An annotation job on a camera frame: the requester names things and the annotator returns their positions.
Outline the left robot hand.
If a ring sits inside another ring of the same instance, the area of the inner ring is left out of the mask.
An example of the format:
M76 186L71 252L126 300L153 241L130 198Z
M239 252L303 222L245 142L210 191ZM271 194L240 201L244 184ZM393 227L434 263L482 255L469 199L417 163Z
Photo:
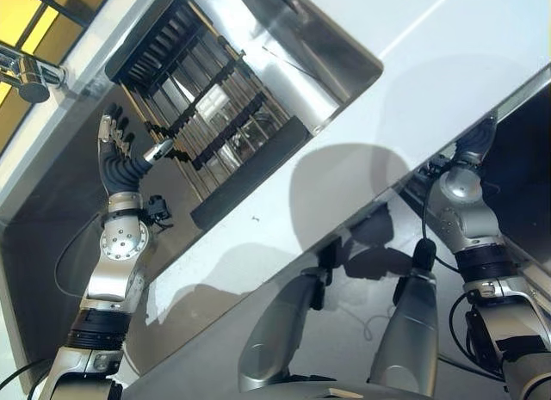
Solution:
M110 103L103 111L97 135L99 174L108 196L122 192L139 192L141 179L173 148L171 138L153 145L143 155L133 157L123 150L119 119L122 107Z

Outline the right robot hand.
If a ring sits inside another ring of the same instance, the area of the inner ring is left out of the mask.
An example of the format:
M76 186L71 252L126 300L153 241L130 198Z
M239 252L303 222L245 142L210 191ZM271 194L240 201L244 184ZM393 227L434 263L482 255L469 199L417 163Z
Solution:
M481 164L492 146L496 127L495 118L490 116L457 139L455 142L455 160L475 165Z

